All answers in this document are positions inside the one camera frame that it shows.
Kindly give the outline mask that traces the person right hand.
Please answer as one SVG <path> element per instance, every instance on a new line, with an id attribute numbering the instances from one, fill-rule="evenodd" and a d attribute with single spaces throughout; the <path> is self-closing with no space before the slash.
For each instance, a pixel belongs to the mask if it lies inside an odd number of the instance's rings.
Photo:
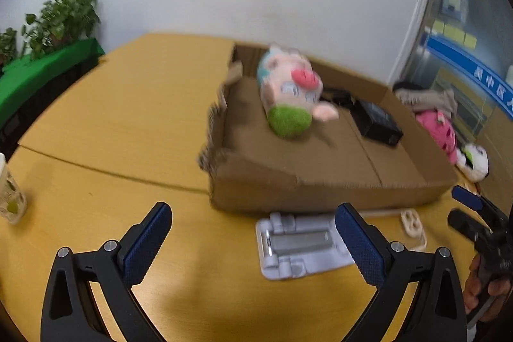
<path id="1" fill-rule="evenodd" d="M 469 265 L 469 276 L 463 287 L 463 302 L 466 313 L 470 313 L 478 306 L 478 296 L 483 292 L 482 282 L 477 276 L 480 264 L 481 256 L 476 254 Z M 481 321 L 483 322 L 494 320 L 502 310 L 503 304 L 511 293 L 510 279 L 508 277 L 502 277 L 492 281 L 488 285 L 488 293 L 491 297 L 495 297 L 495 301 L 490 305 L 484 315 L 481 316 Z"/>

